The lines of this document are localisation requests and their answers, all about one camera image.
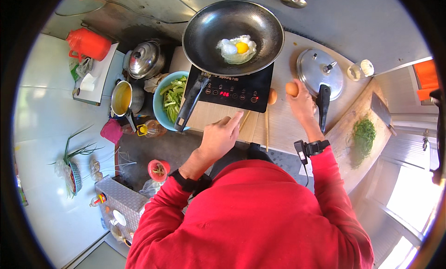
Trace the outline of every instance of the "black watch strap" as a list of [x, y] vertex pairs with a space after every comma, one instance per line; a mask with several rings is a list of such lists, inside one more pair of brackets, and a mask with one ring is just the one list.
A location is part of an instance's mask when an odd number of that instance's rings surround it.
[[188, 193], [193, 192], [193, 196], [209, 188], [209, 185], [212, 183], [211, 177], [206, 174], [203, 174], [197, 181], [189, 178], [185, 179], [178, 170], [171, 172], [169, 176], [172, 176], [180, 184], [183, 191]]
[[306, 154], [307, 156], [315, 156], [318, 155], [320, 153], [322, 153], [324, 151], [325, 148], [327, 148], [327, 146], [330, 145], [330, 142], [328, 142], [328, 140], [324, 140], [324, 141], [315, 141], [315, 142], [311, 142], [309, 144], [306, 144], [305, 146], [305, 150], [306, 150]]

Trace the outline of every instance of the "egg white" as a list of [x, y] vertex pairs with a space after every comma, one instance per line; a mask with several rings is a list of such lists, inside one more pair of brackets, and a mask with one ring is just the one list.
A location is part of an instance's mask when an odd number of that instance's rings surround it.
[[[237, 53], [236, 44], [244, 42], [248, 45], [248, 51]], [[216, 49], [220, 49], [225, 62], [232, 65], [240, 65], [251, 60], [257, 52], [257, 44], [251, 40], [249, 35], [242, 35], [230, 40], [222, 39], [217, 43]]]

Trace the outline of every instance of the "pressure cooker lid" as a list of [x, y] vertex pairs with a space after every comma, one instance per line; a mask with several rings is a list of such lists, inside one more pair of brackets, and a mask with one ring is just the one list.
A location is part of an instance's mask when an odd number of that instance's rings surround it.
[[318, 49], [305, 50], [298, 57], [297, 71], [300, 81], [305, 84], [311, 95], [315, 97], [318, 95], [321, 84], [330, 87], [331, 101], [341, 94], [342, 71], [337, 62], [326, 52]]
[[139, 79], [147, 75], [158, 60], [159, 54], [160, 47], [158, 43], [148, 41], [139, 44], [130, 54], [130, 62], [128, 64], [130, 76]]

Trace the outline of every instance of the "egg yolk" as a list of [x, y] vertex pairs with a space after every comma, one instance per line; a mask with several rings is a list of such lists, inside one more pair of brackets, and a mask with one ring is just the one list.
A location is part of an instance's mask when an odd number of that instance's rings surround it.
[[248, 49], [249, 49], [248, 45], [246, 43], [244, 43], [244, 42], [237, 43], [236, 47], [237, 47], [237, 53], [239, 53], [239, 54], [243, 54], [246, 51], [248, 51]]

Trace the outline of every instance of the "person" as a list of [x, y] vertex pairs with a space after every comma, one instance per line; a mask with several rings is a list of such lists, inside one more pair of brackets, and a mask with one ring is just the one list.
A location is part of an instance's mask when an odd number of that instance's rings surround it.
[[[313, 101], [299, 80], [287, 95], [308, 141], [323, 141]], [[207, 125], [198, 149], [146, 204], [126, 269], [371, 268], [370, 239], [357, 221], [331, 146], [311, 156], [315, 193], [259, 159], [223, 168], [190, 203], [179, 182], [200, 179], [233, 148], [243, 112]]]

